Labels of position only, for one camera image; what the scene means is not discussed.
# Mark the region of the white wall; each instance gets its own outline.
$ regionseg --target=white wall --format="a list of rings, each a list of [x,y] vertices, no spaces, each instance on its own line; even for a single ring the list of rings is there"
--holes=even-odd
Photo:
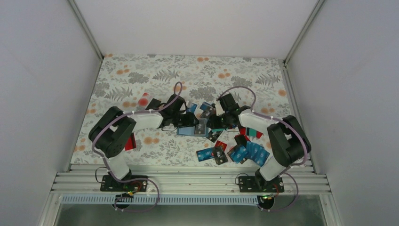
[[[343,223],[398,225],[399,4],[328,0],[289,62]]]
[[[67,1],[0,7],[0,218],[37,225],[69,164],[100,65]]]
[[[283,59],[317,0],[75,0],[103,54]]]

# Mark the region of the leaf pattern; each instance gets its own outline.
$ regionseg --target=leaf pattern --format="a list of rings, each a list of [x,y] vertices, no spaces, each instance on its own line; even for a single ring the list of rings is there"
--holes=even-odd
[[[198,105],[215,99],[232,86],[248,86],[257,95],[254,109],[282,118],[290,114],[290,106],[282,82],[279,62],[276,59],[215,56],[170,56],[113,54],[104,58],[93,94],[86,110],[79,139],[71,163],[100,164],[102,159],[91,151],[88,134],[98,120],[111,107],[138,111],[143,93],[165,102],[173,94],[177,81],[183,83],[182,97]],[[251,105],[253,97],[245,89],[230,91],[240,106]],[[202,113],[199,107],[194,112]],[[235,145],[234,132],[223,132],[218,140]],[[204,137],[177,135],[175,131],[142,129],[135,132],[136,148],[124,151],[127,163],[135,165],[253,167],[252,161],[244,164],[226,163],[217,166],[214,160],[198,161],[196,151],[215,144]],[[252,141],[266,146],[267,135]]]

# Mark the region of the floral tablecloth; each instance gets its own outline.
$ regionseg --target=floral tablecloth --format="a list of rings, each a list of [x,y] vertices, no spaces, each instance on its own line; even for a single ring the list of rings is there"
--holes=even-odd
[[[86,111],[79,139],[71,163],[102,163],[91,151],[88,133],[111,107],[123,111],[143,110],[138,100],[143,93],[166,102],[173,94],[177,81],[183,83],[181,96],[199,106],[215,99],[232,86],[247,86],[257,95],[255,110],[264,114],[284,117],[290,114],[287,93],[277,59],[215,56],[133,55],[107,54]],[[234,99],[241,105],[250,105],[253,97],[246,89],[233,89]],[[199,117],[202,111],[197,108]],[[224,131],[218,140],[234,145],[236,132]],[[129,164],[168,166],[217,166],[213,159],[198,161],[196,151],[215,144],[205,137],[178,136],[176,132],[144,129],[135,133],[137,148],[125,151]],[[267,134],[251,138],[270,153]],[[251,160],[244,164],[233,162],[218,167],[256,166]]]

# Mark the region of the red circle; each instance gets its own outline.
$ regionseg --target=red circle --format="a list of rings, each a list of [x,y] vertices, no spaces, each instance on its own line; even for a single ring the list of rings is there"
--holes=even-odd
[[[138,101],[138,105],[140,105],[140,106],[147,106],[147,104],[148,104],[148,100],[145,99],[145,98],[141,98],[141,99]]]

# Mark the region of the gray floor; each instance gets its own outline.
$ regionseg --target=gray floor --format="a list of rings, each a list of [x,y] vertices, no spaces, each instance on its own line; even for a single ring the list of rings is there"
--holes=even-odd
[[[276,198],[273,208],[290,203],[292,197]],[[123,213],[111,205],[63,205],[58,226],[323,226],[324,214],[317,195],[302,195],[285,211],[266,213],[252,206],[167,206],[147,213]]]

